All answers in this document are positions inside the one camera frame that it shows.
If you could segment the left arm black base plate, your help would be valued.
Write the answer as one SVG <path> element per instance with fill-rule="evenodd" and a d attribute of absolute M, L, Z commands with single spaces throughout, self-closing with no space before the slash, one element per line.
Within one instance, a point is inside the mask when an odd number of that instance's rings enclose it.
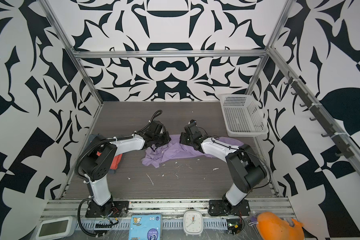
<path fill-rule="evenodd" d="M 85 214 L 86 218 L 100 218 L 108 216 L 110 218 L 117 218 L 129 211 L 129 201 L 108 201 L 104 206 L 90 201 Z"/>

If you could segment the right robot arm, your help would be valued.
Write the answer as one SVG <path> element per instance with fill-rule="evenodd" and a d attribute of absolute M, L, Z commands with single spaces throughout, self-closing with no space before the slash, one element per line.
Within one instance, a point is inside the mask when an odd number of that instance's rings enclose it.
<path fill-rule="evenodd" d="M 194 120 L 184 130 L 180 136 L 180 144 L 191 146 L 196 151 L 227 163 L 233 180 L 232 186 L 222 198 L 227 211 L 241 204 L 248 193 L 267 178 L 266 166 L 249 145 L 233 146 L 203 134 Z"/>

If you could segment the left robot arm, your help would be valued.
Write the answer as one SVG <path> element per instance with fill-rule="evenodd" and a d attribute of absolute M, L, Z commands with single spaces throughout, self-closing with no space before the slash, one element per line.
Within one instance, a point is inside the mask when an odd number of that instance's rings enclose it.
<path fill-rule="evenodd" d="M 159 148 L 171 141 L 166 127 L 151 121 L 142 131 L 127 137 L 104 138 L 97 135 L 82 152 L 75 165 L 75 174 L 84 180 L 90 192 L 90 209 L 97 216 L 109 216 L 114 201 L 109 190 L 107 174 L 116 156 L 147 148 Z"/>

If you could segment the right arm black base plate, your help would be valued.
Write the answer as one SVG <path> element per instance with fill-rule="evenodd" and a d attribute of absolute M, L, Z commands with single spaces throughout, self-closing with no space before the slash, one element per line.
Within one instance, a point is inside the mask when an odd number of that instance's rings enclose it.
<path fill-rule="evenodd" d="M 242 200 L 238 205 L 231 206 L 227 200 L 210 200 L 208 213 L 210 216 L 248 216 L 251 212 L 249 202 Z"/>

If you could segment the purple t-shirt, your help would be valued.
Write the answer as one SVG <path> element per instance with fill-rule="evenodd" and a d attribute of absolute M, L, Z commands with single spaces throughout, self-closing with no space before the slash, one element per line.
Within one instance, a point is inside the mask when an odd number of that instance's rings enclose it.
<path fill-rule="evenodd" d="M 238 150 L 244 144 L 239 140 L 222 137 L 217 140 L 214 137 L 208 137 L 201 142 L 201 149 L 195 150 L 194 147 L 180 143 L 180 135 L 171 135 L 171 141 L 157 148 L 156 150 L 147 149 L 146 156 L 142 159 L 144 166 L 152 165 L 159 168 L 160 164 L 177 159 L 198 158 L 206 156 L 226 161 L 226 156 Z"/>

